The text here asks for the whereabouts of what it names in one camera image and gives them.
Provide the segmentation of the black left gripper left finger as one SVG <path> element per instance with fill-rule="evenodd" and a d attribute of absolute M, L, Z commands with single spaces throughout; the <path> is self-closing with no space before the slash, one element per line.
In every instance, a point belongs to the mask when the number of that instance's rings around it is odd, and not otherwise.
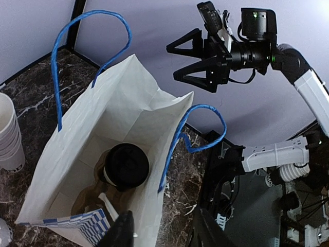
<path fill-rule="evenodd" d="M 114 225 L 99 241 L 99 247 L 132 247 L 134 246 L 134 218 L 128 210 L 121 213 Z"/>

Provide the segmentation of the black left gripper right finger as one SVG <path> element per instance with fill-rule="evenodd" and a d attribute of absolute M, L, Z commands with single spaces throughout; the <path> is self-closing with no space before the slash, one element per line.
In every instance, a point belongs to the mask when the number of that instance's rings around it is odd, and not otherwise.
<path fill-rule="evenodd" d="M 229 246 L 229 239 L 206 209 L 194 210 L 191 246 Z"/>

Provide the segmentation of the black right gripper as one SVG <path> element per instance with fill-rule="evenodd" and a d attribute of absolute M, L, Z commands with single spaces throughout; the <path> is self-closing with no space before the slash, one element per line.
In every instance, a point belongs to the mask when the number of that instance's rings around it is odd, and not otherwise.
<path fill-rule="evenodd" d="M 202 31 L 193 29 L 166 46 L 170 54 L 187 57 L 203 56 Z M 204 41 L 204 60 L 183 67 L 173 73 L 176 81 L 215 93 L 217 86 L 227 84 L 232 65 L 232 55 L 220 38 L 207 36 Z"/>

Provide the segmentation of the white straw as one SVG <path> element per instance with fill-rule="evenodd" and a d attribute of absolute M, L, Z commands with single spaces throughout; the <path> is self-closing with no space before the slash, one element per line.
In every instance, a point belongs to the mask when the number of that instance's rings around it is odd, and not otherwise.
<path fill-rule="evenodd" d="M 110 217 L 115 222 L 117 220 L 117 218 L 119 217 L 119 214 L 117 213 L 117 211 L 115 210 L 115 208 L 113 207 L 111 202 L 108 200 L 106 194 L 102 192 L 99 194 L 98 198 L 104 202 L 105 207 L 106 207 Z"/>

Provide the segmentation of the brown cardboard cup carrier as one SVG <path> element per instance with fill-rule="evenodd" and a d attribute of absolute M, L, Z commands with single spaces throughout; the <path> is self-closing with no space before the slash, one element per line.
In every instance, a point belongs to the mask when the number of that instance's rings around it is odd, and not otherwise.
<path fill-rule="evenodd" d="M 71 214 L 78 215 L 95 209 L 104 208 L 105 203 L 99 198 L 100 193 L 105 193 L 107 199 L 111 202 L 117 213 L 128 210 L 129 193 L 118 191 L 117 188 L 109 184 L 103 176 L 106 156 L 109 150 L 102 153 L 94 167 L 94 179 L 92 185 L 84 188 L 77 196 L 72 208 Z"/>

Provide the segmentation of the black coffee lid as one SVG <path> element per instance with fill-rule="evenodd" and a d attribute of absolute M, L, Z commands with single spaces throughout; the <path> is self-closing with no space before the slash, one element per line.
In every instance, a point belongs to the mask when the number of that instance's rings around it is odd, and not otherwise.
<path fill-rule="evenodd" d="M 150 171 L 146 154 L 138 146 L 129 143 L 113 147 L 106 156 L 104 167 L 119 191 L 140 186 L 146 181 Z"/>

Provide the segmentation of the blue checkered paper bag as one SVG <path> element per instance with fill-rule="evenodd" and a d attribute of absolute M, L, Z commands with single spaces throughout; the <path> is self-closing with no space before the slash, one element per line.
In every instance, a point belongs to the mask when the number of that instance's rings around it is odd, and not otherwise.
<path fill-rule="evenodd" d="M 106 62 L 63 112 L 56 62 L 60 40 L 51 53 L 58 126 L 39 158 L 16 224 L 46 227 L 81 246 L 95 246 L 110 228 L 104 209 L 73 213 L 71 208 L 95 182 L 96 164 L 115 148 L 133 144 L 147 158 L 146 177 L 137 180 L 127 200 L 135 246 L 155 246 L 166 174 L 178 140 L 191 153 L 204 149 L 192 148 L 181 130 L 192 111 L 214 107 L 193 104 L 193 92 L 175 97 L 163 91 L 131 55 L 118 64 Z"/>

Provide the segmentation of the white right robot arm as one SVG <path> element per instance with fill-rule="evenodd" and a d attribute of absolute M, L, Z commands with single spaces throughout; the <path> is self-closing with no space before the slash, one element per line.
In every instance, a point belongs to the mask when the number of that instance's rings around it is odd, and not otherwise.
<path fill-rule="evenodd" d="M 209 109 L 223 110 L 229 117 L 224 129 L 246 120 L 249 133 L 261 130 L 273 120 L 287 120 L 290 104 L 296 100 L 310 110 L 322 133 L 328 134 L 328 91 L 301 53 L 287 44 L 277 44 L 276 14 L 269 9 L 243 8 L 237 34 L 227 25 L 228 12 L 217 11 L 211 2 L 198 4 L 207 35 L 198 28 L 170 43 L 168 53 L 197 58 L 197 62 L 174 72 L 183 82 L 213 95 Z M 239 88 L 226 90 L 235 83 L 231 72 L 250 69 L 253 75 L 266 74 L 268 67 L 287 80 L 277 86 L 251 87 L 251 80 L 239 82 Z"/>

